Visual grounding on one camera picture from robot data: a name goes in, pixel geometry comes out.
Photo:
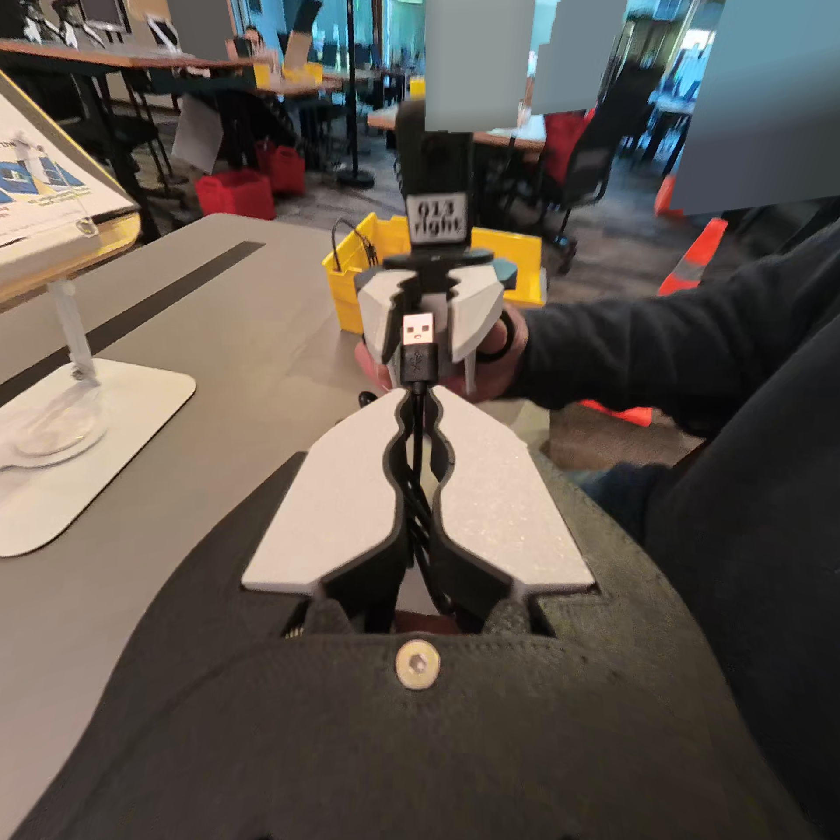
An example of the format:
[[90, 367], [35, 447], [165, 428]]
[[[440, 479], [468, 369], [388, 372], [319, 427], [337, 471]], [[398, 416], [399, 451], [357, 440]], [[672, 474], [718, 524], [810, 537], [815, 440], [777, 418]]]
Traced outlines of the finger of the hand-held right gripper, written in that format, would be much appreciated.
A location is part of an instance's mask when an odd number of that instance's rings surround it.
[[461, 266], [449, 271], [448, 355], [461, 364], [465, 393], [476, 389], [477, 351], [503, 310], [504, 287], [494, 265]]
[[401, 384], [404, 285], [410, 279], [410, 270], [385, 268], [369, 268], [356, 277], [364, 343], [373, 362], [385, 367], [391, 387]]

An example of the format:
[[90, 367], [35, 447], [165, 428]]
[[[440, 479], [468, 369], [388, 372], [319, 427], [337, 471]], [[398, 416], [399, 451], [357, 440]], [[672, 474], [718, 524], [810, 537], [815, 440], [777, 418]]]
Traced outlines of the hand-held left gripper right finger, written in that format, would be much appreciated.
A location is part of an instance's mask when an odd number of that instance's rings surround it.
[[596, 580], [529, 451], [503, 423], [438, 385], [427, 396], [430, 569], [457, 614], [591, 594]]

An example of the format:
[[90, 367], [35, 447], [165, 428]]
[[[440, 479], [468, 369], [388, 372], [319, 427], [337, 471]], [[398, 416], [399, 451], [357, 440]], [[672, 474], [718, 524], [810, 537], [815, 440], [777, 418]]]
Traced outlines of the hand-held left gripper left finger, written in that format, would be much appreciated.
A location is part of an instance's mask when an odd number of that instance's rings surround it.
[[406, 572], [406, 392], [359, 409], [306, 453], [241, 577], [248, 592], [333, 600], [392, 629]]

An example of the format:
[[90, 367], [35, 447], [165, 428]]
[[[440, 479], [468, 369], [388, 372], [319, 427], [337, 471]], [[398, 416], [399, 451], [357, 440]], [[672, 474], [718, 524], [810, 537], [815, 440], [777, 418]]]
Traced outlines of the yellow plastic bin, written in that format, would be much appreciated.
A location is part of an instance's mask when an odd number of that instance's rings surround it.
[[[539, 237], [475, 227], [472, 244], [489, 249], [499, 259], [517, 268], [516, 281], [506, 281], [504, 298], [523, 308], [538, 308], [548, 300], [548, 271], [542, 264], [543, 242]], [[369, 213], [354, 224], [337, 219], [331, 228], [331, 248], [322, 261], [342, 331], [361, 334], [361, 313], [355, 280], [359, 273], [378, 267], [385, 258], [408, 251], [408, 226], [404, 216], [383, 219]]]

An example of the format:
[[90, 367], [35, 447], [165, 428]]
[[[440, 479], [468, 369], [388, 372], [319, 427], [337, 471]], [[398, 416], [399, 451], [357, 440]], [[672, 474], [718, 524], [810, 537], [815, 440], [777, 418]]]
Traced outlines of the person's right hand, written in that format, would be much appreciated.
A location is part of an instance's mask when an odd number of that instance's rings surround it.
[[468, 402], [478, 404], [501, 399], [511, 389], [516, 379], [529, 339], [529, 328], [522, 312], [505, 304], [503, 314], [480, 344], [477, 355], [491, 355], [490, 362], [477, 361], [475, 387], [470, 392], [466, 386], [463, 366], [438, 383]]

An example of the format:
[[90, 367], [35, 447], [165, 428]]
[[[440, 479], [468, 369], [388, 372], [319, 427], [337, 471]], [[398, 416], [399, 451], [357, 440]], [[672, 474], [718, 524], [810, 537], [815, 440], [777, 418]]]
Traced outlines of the person's left hand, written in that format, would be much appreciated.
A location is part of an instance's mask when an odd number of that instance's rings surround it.
[[461, 635], [456, 620], [451, 616], [426, 615], [416, 612], [396, 611], [393, 619], [396, 634]]

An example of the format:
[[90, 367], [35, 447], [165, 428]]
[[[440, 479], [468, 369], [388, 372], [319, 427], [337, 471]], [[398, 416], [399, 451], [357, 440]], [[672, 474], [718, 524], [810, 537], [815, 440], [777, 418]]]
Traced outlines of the wooden top desk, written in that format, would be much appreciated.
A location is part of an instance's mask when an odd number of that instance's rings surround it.
[[252, 58], [229, 60], [198, 59], [169, 52], [140, 55], [105, 49], [74, 49], [59, 45], [38, 45], [27, 40], [1, 41], [2, 69], [38, 70], [67, 75], [73, 79], [93, 135], [104, 142], [106, 159], [117, 182], [140, 209], [141, 239], [147, 243], [160, 237], [148, 198], [141, 189], [129, 153], [118, 146], [114, 111], [107, 86], [111, 74], [137, 71], [145, 74], [153, 95], [187, 92], [216, 93], [226, 90], [264, 92], [256, 61]]
[[[371, 129], [393, 132], [396, 114], [399, 106], [394, 105], [376, 110], [367, 116], [366, 123]], [[474, 146], [504, 150], [505, 152], [522, 152], [539, 155], [546, 140], [544, 119], [542, 115], [532, 115], [530, 108], [520, 106], [518, 122], [513, 129], [493, 129], [473, 134]]]

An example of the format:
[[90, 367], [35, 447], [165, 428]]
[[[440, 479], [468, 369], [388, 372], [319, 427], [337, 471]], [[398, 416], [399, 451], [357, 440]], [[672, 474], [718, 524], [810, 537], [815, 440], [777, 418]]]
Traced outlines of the person's blue jeans leg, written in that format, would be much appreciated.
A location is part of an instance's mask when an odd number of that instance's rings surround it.
[[619, 464], [583, 471], [573, 482], [630, 538], [644, 545], [648, 502], [665, 471], [661, 465]]

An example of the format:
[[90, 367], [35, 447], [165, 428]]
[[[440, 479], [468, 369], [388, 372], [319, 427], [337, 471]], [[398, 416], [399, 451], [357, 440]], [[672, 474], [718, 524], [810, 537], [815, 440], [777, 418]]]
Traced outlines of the red plastic bin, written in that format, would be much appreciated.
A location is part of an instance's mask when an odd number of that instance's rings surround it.
[[542, 167], [549, 179], [564, 183], [574, 148], [595, 116], [595, 108], [587, 111], [557, 112], [543, 116], [545, 143]]
[[255, 155], [259, 173], [268, 180], [274, 195], [306, 194], [306, 163], [294, 148], [263, 140], [255, 146]]
[[227, 214], [274, 221], [275, 200], [268, 176], [249, 168], [204, 175], [194, 183], [205, 217]]

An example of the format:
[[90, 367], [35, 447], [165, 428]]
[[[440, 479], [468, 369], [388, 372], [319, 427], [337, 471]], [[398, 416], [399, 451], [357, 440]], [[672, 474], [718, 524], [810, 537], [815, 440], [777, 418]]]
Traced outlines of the black mesh office chair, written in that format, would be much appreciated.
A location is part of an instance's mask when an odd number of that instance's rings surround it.
[[656, 66], [624, 67], [594, 106], [595, 116], [574, 148], [562, 185], [545, 174], [539, 157], [538, 223], [543, 243], [557, 252], [559, 275], [568, 274], [576, 254], [577, 241], [566, 229], [573, 210], [594, 205], [604, 197], [613, 159], [622, 141], [635, 133], [648, 114], [648, 101], [661, 77], [662, 70]]

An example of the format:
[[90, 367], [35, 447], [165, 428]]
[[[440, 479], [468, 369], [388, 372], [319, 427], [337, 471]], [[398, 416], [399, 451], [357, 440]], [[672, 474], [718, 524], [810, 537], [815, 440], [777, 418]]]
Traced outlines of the black tape strip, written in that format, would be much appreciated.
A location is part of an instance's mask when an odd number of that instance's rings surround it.
[[[87, 334], [91, 351], [96, 354], [107, 349], [126, 335], [174, 306], [211, 280], [233, 268], [247, 257], [253, 255], [265, 245], [253, 240], [246, 240], [225, 250], [199, 267], [184, 274], [169, 286], [156, 291], [147, 298], [135, 303], [105, 321]], [[1, 406], [5, 406], [29, 387], [46, 375], [56, 371], [69, 361], [67, 349], [56, 350], [45, 358], [1, 383]]]

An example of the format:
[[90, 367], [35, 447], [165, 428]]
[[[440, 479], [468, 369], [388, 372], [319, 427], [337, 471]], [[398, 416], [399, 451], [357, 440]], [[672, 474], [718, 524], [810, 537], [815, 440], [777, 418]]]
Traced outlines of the orange traffic cone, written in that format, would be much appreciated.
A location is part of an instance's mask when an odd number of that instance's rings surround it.
[[697, 288], [728, 228], [728, 221], [712, 218], [658, 289], [659, 297]]

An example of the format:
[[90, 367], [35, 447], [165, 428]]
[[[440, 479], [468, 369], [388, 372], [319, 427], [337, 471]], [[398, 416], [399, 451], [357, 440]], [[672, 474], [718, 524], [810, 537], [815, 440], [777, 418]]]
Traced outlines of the grey hanging sheet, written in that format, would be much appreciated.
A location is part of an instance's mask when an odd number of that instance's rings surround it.
[[224, 138], [222, 120], [192, 94], [181, 97], [180, 110], [172, 155], [205, 175], [212, 174]]

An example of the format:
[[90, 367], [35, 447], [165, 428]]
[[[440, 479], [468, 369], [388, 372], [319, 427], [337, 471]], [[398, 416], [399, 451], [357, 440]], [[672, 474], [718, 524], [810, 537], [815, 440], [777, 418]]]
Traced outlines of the printed instruction sheet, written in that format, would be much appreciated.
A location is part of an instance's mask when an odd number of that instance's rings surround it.
[[105, 222], [137, 209], [99, 163], [2, 76], [2, 246], [83, 219]]

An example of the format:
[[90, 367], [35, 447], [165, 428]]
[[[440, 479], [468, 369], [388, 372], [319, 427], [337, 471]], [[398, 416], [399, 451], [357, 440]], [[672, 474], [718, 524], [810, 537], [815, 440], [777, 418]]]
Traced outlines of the framed display screen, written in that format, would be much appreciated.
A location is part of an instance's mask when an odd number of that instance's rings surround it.
[[92, 28], [120, 35], [130, 35], [132, 27], [124, 1], [80, 1], [83, 19]]

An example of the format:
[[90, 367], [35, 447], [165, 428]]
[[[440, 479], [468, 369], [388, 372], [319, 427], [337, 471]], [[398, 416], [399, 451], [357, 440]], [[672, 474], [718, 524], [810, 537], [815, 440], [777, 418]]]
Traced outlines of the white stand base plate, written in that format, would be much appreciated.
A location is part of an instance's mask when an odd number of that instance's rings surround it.
[[3, 559], [66, 531], [196, 390], [187, 374], [93, 363], [97, 386], [65, 364], [2, 407]]

